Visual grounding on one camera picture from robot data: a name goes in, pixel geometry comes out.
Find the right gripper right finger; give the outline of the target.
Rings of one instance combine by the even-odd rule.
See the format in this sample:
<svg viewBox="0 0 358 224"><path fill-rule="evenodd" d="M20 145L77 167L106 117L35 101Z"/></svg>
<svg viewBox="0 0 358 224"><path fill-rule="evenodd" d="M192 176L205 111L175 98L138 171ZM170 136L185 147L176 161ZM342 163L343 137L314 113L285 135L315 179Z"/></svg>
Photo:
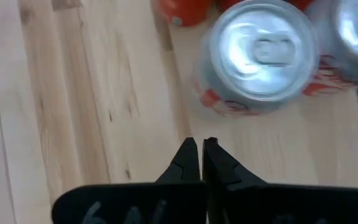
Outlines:
<svg viewBox="0 0 358 224"><path fill-rule="evenodd" d="M268 183L203 141L209 224L358 224L358 188Z"/></svg>

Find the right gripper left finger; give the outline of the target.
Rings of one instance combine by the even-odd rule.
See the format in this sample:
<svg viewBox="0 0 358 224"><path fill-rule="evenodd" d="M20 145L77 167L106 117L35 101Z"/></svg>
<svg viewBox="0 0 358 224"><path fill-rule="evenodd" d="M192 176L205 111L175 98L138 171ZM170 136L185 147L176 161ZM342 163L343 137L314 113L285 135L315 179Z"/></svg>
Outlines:
<svg viewBox="0 0 358 224"><path fill-rule="evenodd" d="M61 195L53 224L206 224L208 190L186 138L155 182L84 185Z"/></svg>

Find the orange Fanta can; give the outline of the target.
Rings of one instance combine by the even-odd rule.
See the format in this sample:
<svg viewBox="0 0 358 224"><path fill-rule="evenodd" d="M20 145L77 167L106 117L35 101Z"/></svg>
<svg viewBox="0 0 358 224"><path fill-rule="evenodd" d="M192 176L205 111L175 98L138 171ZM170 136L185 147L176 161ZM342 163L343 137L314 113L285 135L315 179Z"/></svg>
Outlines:
<svg viewBox="0 0 358 224"><path fill-rule="evenodd" d="M176 26L195 26L203 22L214 0L155 0L161 16Z"/></svg>

